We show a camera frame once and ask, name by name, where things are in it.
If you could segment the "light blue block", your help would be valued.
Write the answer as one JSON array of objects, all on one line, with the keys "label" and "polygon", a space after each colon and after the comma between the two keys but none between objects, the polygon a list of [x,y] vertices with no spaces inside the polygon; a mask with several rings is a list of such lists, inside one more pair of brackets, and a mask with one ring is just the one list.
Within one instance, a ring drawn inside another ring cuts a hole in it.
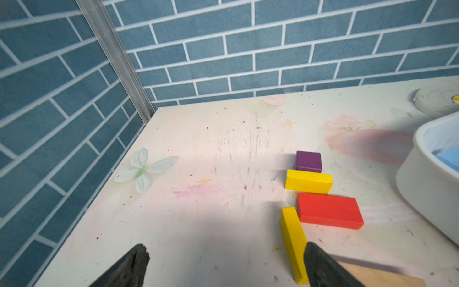
[{"label": "light blue block", "polygon": [[454,169],[456,172],[459,171],[459,148],[450,149],[448,151],[438,151],[434,155],[441,162]]}]

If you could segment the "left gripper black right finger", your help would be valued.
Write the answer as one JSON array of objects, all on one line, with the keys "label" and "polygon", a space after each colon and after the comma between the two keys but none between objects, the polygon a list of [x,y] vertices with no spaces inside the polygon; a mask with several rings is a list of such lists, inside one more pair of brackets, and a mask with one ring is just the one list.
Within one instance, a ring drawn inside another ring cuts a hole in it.
[{"label": "left gripper black right finger", "polygon": [[311,287],[364,287],[344,267],[313,242],[308,242],[304,264]]}]

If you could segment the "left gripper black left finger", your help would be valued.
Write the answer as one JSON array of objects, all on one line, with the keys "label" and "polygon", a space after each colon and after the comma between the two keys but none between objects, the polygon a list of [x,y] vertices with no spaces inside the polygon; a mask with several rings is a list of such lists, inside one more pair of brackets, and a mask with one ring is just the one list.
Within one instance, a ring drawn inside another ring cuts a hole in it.
[{"label": "left gripper black left finger", "polygon": [[142,287],[149,259],[146,247],[137,244],[90,287]]}]

